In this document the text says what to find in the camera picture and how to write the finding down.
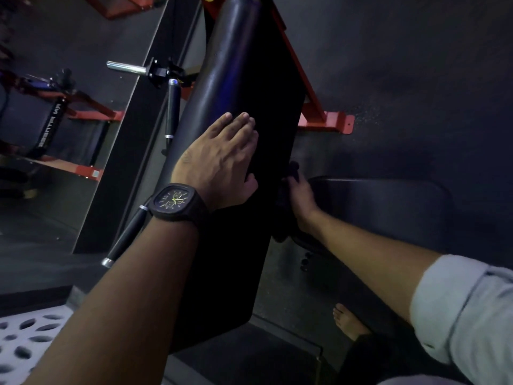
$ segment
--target rolled-up sleeve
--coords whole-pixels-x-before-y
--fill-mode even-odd
[[[444,255],[421,278],[410,306],[415,333],[434,359],[473,383],[513,383],[513,272]]]

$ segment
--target wristwatch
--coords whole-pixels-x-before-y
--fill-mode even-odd
[[[205,225],[210,212],[196,190],[189,185],[166,185],[150,200],[150,212],[158,219],[193,222],[198,230]]]

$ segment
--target dark pants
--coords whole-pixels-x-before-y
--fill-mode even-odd
[[[389,378],[418,374],[471,384],[456,367],[429,356],[409,325],[399,326],[394,339],[378,334],[359,337],[347,353],[337,384],[376,385]]]
[[[21,170],[0,166],[0,180],[24,184],[29,177]],[[22,199],[23,192],[19,189],[0,189],[0,198]]]

